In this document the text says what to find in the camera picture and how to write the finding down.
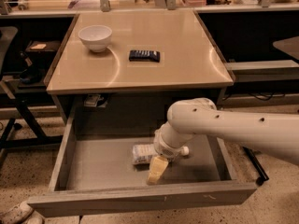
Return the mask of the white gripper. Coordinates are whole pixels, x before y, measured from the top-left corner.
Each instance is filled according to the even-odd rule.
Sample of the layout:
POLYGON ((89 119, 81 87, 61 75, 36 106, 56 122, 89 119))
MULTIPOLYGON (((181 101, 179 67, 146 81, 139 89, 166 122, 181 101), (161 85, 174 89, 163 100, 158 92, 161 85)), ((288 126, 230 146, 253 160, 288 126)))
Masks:
POLYGON ((173 161, 180 153, 182 148, 170 147, 162 138, 160 130, 155 131, 153 146, 160 156, 155 156, 149 164, 149 173, 147 183, 149 185, 156 184, 168 166, 168 162, 173 161))

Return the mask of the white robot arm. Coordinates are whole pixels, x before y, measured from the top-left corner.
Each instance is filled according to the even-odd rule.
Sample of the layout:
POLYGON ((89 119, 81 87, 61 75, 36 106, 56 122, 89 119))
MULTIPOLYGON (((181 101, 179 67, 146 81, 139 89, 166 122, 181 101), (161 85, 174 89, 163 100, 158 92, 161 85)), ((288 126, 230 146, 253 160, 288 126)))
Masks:
POLYGON ((173 103, 167 122, 155 131, 153 146, 158 155, 150 161, 147 183, 157 183, 168 163, 199 134, 299 165, 298 115, 221 111, 211 100, 195 98, 173 103))

